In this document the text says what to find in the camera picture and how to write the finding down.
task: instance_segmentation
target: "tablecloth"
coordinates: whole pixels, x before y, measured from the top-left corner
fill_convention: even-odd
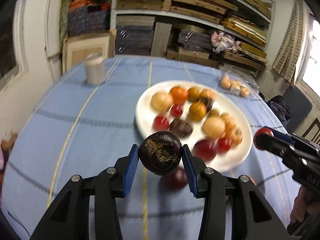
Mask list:
[[[83,64],[74,66],[46,92],[18,137],[5,172],[2,197],[3,213],[22,240],[29,239],[47,203],[72,175],[98,175],[127,155],[132,144],[140,145],[135,106],[150,85],[167,80],[204,84],[240,107],[253,134],[263,126],[286,132],[258,95],[242,98],[223,90],[220,70],[151,57],[110,58],[105,69],[106,82],[92,86],[86,83]],[[159,184],[160,177],[149,171],[143,195],[143,169],[139,163],[129,196],[117,200],[123,239],[197,239],[204,200],[195,199],[188,187],[166,191]],[[299,185],[278,157],[252,146],[241,165],[223,174],[253,178],[283,224],[288,225]],[[91,239],[93,208],[94,199],[90,202]],[[231,237],[230,219],[228,208],[226,239]]]

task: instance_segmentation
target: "wooden chair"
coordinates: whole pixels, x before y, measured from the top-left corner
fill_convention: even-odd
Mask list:
[[[320,144],[320,122],[318,120],[318,118],[316,118],[313,123],[310,125],[310,127],[306,130],[306,132],[302,135],[302,137],[306,137],[311,131],[312,129],[317,126],[317,131],[314,135],[314,137],[311,139],[312,142],[316,143],[316,144]]]

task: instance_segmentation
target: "green fruit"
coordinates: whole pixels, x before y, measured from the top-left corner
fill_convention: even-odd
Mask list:
[[[179,138],[171,132],[156,132],[140,145],[138,156],[143,166],[156,175],[169,175],[178,167],[182,157]]]

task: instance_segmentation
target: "white container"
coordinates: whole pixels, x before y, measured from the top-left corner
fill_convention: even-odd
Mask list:
[[[84,62],[87,82],[92,85],[99,85],[106,81],[104,71],[104,57],[101,54],[90,54]]]

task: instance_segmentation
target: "cherry tomato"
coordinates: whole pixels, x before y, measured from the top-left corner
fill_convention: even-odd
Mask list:
[[[217,142],[217,151],[219,154],[226,154],[232,147],[232,140],[230,138],[220,138]]]
[[[166,131],[169,129],[169,120],[163,115],[157,115],[153,121],[153,129],[156,131]]]
[[[257,144],[256,144],[257,135],[259,135],[260,133],[266,133],[266,134],[268,134],[268,135],[270,135],[270,136],[273,136],[273,133],[272,133],[272,131],[271,131],[269,128],[267,128],[267,127],[263,127],[263,128],[259,129],[259,130],[255,133],[255,135],[254,135],[254,137],[253,137],[253,144],[254,144],[254,146],[255,146],[258,150],[263,150],[263,149],[261,149],[260,147],[258,147]]]
[[[183,105],[188,99],[188,92],[182,87],[173,87],[169,92],[176,105]]]
[[[204,162],[211,161],[217,155],[216,144],[210,139],[198,141],[193,147],[193,155],[203,159]]]
[[[188,184],[187,176],[183,168],[178,167],[170,175],[162,176],[161,183],[168,190],[178,190]]]
[[[183,113],[183,106],[182,105],[173,105],[170,110],[170,114],[175,117],[179,118],[182,116]]]

